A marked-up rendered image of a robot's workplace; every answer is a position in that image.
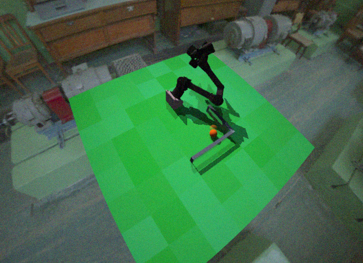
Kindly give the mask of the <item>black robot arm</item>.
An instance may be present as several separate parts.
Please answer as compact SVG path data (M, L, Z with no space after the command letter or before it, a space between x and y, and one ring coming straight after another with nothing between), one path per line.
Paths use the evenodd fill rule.
M177 79L177 84L174 90L171 92L171 94L175 97L180 99L180 97L183 95L184 91L186 91L188 88L193 90L194 92L197 92L198 94L206 97L211 103L213 103L216 106L220 106L223 104L223 89L224 85L220 82L220 80L216 77L214 72L212 72L207 60L208 55L214 53L214 46L212 42L208 42L205 45L202 46L201 49L197 49L193 45L191 45L188 50L187 54L191 57L192 60L195 58L199 59L197 61L197 65L203 69L211 78L211 80L214 82L214 84L217 86L217 93L216 95L209 93L208 91L203 90L199 86L193 84L190 79L187 77L179 77ZM204 53L204 54L203 54Z

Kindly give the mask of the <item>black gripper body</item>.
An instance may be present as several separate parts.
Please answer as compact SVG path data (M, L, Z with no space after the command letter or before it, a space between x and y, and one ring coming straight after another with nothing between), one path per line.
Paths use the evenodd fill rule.
M205 45L206 43L207 43L207 42L206 42L206 41L204 41L204 43L202 44L202 46L203 46L203 45ZM191 65L194 69L195 69L195 68L197 68L197 66L198 66L198 65L197 65L197 60L198 60L198 59L195 59L195 60L192 60L192 59L191 59L191 60L189 61L189 64L190 64L190 65Z

